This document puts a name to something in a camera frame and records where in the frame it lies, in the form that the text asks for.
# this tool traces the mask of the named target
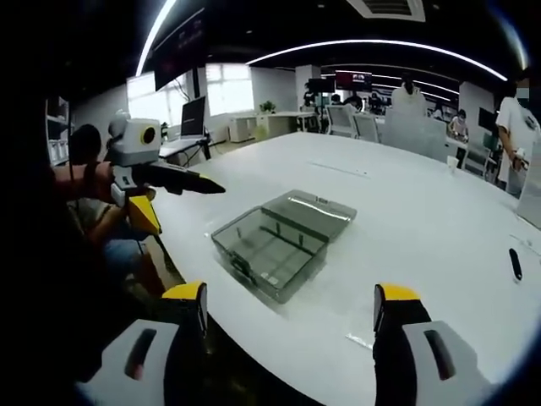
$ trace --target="white round table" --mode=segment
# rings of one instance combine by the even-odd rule
[[[154,207],[161,239],[187,281],[208,283],[208,310],[251,357],[327,405],[374,404],[374,285],[406,285],[432,320],[477,353],[491,382],[504,381],[541,321],[541,232],[517,201],[474,176],[383,145],[296,133],[246,146],[193,168],[223,195],[169,195]],[[284,305],[270,308],[216,260],[210,234],[291,189],[355,208],[324,268]],[[529,242],[530,247],[520,240]],[[524,278],[514,283],[509,248]]]

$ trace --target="transparent plastic box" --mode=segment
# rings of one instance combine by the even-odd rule
[[[350,207],[292,190],[247,211],[211,237],[237,280],[286,303],[356,214]]]

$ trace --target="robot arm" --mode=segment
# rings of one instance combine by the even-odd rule
[[[161,136],[157,120],[131,118],[119,111],[109,124],[108,157],[112,163],[111,196],[120,207],[128,208],[132,225],[152,234],[161,227],[148,197],[148,185],[164,187],[180,195],[184,190],[203,194],[226,190],[196,172],[159,161]]]

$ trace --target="wall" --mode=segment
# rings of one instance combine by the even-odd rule
[[[280,111],[297,111],[297,95],[295,92],[295,72],[266,69],[266,68],[251,68],[252,92],[254,95],[254,110],[260,110],[260,104],[270,100],[276,104],[276,110]],[[206,95],[206,77],[205,70],[199,69],[199,86],[201,95]],[[205,126],[210,132],[212,142],[222,142],[228,140],[228,126],[232,114],[218,114],[211,116],[209,105],[205,108]]]
[[[297,111],[295,72],[280,69],[251,68],[254,108],[270,100],[278,112]]]
[[[478,125],[479,108],[482,107],[489,112],[495,112],[494,95],[469,82],[460,85],[459,93],[458,108],[464,109],[466,112],[470,140],[481,144],[483,143],[484,134],[489,131]]]
[[[77,106],[74,109],[75,127],[83,124],[92,124],[101,134],[101,152],[102,156],[105,150],[105,144],[110,138],[109,122],[117,110],[128,111],[128,91],[126,85],[121,85],[110,89],[99,96],[96,96],[87,102]]]
[[[280,69],[252,68],[251,74],[255,111],[259,111],[259,105],[267,100],[276,104],[277,111],[298,110],[297,94],[295,91],[295,72]],[[206,96],[205,68],[198,69],[198,76],[200,94]],[[185,90],[191,97],[194,97],[192,84],[192,74],[188,72]],[[109,138],[107,132],[109,121],[111,116],[119,109],[128,111],[126,85],[111,89],[78,106],[74,112],[74,120],[77,126],[86,123],[95,125],[100,130],[103,140],[107,140]],[[227,127],[231,116],[232,114],[211,116],[209,104],[208,102],[206,103],[205,126],[209,130],[213,142],[221,142],[228,139]]]

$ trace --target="window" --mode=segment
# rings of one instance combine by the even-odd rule
[[[153,118],[160,123],[167,123],[170,127],[180,124],[183,105],[188,101],[188,96],[184,93],[185,74],[158,91],[155,91],[153,72],[129,79],[127,87],[128,109],[133,118]]]
[[[250,68],[241,63],[206,65],[210,115],[254,110]]]

